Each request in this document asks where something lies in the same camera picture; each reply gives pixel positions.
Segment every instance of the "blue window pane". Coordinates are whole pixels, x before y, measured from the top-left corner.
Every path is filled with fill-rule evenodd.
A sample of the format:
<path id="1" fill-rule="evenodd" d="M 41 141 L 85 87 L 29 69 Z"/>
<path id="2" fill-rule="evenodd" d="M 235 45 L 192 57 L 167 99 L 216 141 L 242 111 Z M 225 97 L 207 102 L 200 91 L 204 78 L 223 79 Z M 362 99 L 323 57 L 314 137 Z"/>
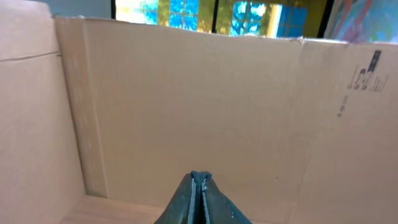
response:
<path id="1" fill-rule="evenodd" d="M 198 14 L 199 0 L 185 0 L 185 13 Z"/>
<path id="2" fill-rule="evenodd" d="M 276 33 L 276 37 L 285 37 L 286 35 L 286 26 L 279 26 L 278 32 Z"/>
<path id="3" fill-rule="evenodd" d="M 244 21 L 232 20 L 231 31 L 229 34 L 231 36 L 243 35 L 246 23 Z"/>
<path id="4" fill-rule="evenodd" d="M 303 28 L 301 27 L 290 27 L 288 37 L 300 37 L 303 35 Z"/>
<path id="5" fill-rule="evenodd" d="M 289 17 L 290 17 L 290 7 L 282 6 L 282 10 L 280 12 L 279 24 L 288 23 Z"/>
<path id="6" fill-rule="evenodd" d="M 259 22 L 255 22 L 255 23 L 248 22 L 248 29 L 247 29 L 246 33 L 259 35 L 260 26 L 261 26 L 261 24 Z"/>
<path id="7" fill-rule="evenodd" d="M 198 29 L 198 18 L 196 16 L 185 16 L 184 29 L 196 31 Z"/>
<path id="8" fill-rule="evenodd" d="M 170 14 L 169 26 L 182 28 L 182 16 L 177 14 Z"/>
<path id="9" fill-rule="evenodd" d="M 182 13 L 184 9 L 184 0 L 170 0 L 170 12 Z"/>
<path id="10" fill-rule="evenodd" d="M 243 2 L 243 1 L 235 2 L 232 18 L 233 19 L 245 19 L 247 6 L 248 6 L 248 2 Z"/>
<path id="11" fill-rule="evenodd" d="M 157 24 L 157 13 L 156 12 L 145 12 L 145 23 L 156 25 Z"/>
<path id="12" fill-rule="evenodd" d="M 145 10 L 157 11 L 158 0 L 146 0 Z"/>
<path id="13" fill-rule="evenodd" d="M 250 2 L 249 20 L 260 21 L 262 15 L 266 12 L 266 5 L 264 3 Z"/>
<path id="14" fill-rule="evenodd" d="M 293 8 L 293 15 L 290 24 L 304 26 L 306 17 L 306 8 Z"/>

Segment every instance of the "window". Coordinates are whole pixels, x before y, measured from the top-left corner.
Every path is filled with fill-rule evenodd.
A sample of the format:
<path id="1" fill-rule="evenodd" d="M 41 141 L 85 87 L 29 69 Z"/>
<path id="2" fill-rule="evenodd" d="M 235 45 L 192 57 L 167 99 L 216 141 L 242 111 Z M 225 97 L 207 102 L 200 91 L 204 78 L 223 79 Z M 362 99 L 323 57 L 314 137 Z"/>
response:
<path id="1" fill-rule="evenodd" d="M 170 0 L 169 26 L 198 29 L 199 0 Z"/>
<path id="2" fill-rule="evenodd" d="M 303 35 L 307 9 L 282 5 L 279 7 L 280 19 L 276 37 L 300 37 Z"/>
<path id="3" fill-rule="evenodd" d="M 158 5 L 159 0 L 117 0 L 116 19 L 156 25 Z"/>
<path id="4" fill-rule="evenodd" d="M 234 2 L 230 35 L 259 35 L 262 15 L 266 11 L 264 3 L 247 1 Z"/>

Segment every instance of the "cardboard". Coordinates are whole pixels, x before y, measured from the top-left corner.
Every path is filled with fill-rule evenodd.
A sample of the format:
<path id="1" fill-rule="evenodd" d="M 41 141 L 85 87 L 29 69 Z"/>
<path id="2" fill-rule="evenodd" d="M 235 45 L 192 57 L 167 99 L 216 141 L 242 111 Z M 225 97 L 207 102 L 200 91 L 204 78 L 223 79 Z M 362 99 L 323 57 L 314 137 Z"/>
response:
<path id="1" fill-rule="evenodd" d="M 56 22 L 91 194 L 164 206 L 208 170 L 253 220 L 398 222 L 396 45 Z"/>
<path id="2" fill-rule="evenodd" d="M 84 195 L 53 20 L 0 1 L 0 223 L 58 223 Z"/>

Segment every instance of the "cardboard panel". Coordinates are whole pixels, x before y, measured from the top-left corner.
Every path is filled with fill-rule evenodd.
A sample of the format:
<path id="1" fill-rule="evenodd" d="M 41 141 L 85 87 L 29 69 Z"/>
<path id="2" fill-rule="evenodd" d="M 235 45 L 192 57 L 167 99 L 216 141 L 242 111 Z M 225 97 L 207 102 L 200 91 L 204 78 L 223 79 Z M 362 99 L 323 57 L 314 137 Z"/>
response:
<path id="1" fill-rule="evenodd" d="M 383 151 L 396 148 L 392 136 L 398 121 L 391 119 L 398 112 L 397 80 L 392 77 L 396 46 L 230 38 L 65 19 L 75 20 L 82 23 L 83 32 L 73 39 L 84 39 L 84 52 L 69 52 L 64 59 L 69 66 L 72 54 L 86 55 L 89 69 L 83 75 L 89 83 L 80 84 L 90 89 L 88 97 L 94 102 L 90 106 L 109 198 L 164 206 L 185 173 L 208 170 L 253 220 L 306 223 L 310 217 L 322 223 L 311 211 L 314 206 L 335 215 L 335 223 L 349 223 L 364 220 L 356 216 L 356 209 L 363 215 L 365 207 L 377 207 L 367 200 L 371 205 L 356 208 L 352 202 L 357 196 L 349 192 L 369 192 L 378 200 L 393 194 L 392 179 L 383 193 L 371 187 L 376 176 L 397 174 L 386 161 L 387 170 L 376 169 L 375 178 L 340 191 L 337 196 L 346 215 L 339 216 L 330 198 L 318 197 L 330 190 L 324 184 L 334 183 L 334 178 L 339 180 L 335 184 L 349 178 L 355 182 L 358 173 L 367 174 L 360 167 L 377 167 L 386 158 L 369 164 L 370 154 L 363 154 L 366 159 L 357 161 L 357 173 L 317 175 L 333 168 L 328 158 L 349 167 L 351 160 L 345 156 L 361 154 L 361 147 L 371 151 L 381 139 L 388 139 L 380 145 Z M 70 30 L 67 23 L 59 26 L 64 32 Z M 62 45 L 71 41 L 63 39 Z M 378 137 L 380 129 L 363 131 L 386 123 L 385 137 Z M 375 136 L 374 142 L 356 145 L 359 137 L 371 139 L 368 134 Z M 398 158 L 389 156 L 390 161 Z M 386 211 L 379 221 L 397 218 Z"/>
<path id="2" fill-rule="evenodd" d="M 1 29 L 15 39 L 0 44 L 0 223 L 54 224 L 84 186 L 53 21 L 43 4 L 2 3 L 0 24 L 19 21 Z"/>

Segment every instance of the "black pole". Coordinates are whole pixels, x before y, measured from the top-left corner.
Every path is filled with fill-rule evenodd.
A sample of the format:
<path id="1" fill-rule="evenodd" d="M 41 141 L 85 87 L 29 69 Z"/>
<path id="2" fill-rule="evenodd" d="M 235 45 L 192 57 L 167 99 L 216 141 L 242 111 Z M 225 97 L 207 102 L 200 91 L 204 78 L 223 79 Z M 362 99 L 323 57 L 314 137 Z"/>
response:
<path id="1" fill-rule="evenodd" d="M 216 34 L 216 24 L 217 24 L 217 13 L 218 13 L 218 0 L 214 2 L 214 13 L 213 13 L 213 24 L 211 25 L 211 33 Z"/>
<path id="2" fill-rule="evenodd" d="M 111 19 L 116 19 L 116 0 L 111 0 Z"/>
<path id="3" fill-rule="evenodd" d="M 319 25 L 319 30 L 317 35 L 318 38 L 323 38 L 325 35 L 326 28 L 328 27 L 331 10 L 333 9 L 333 3 L 335 3 L 335 0 L 326 1 L 325 10 L 323 10 L 321 24 Z"/>

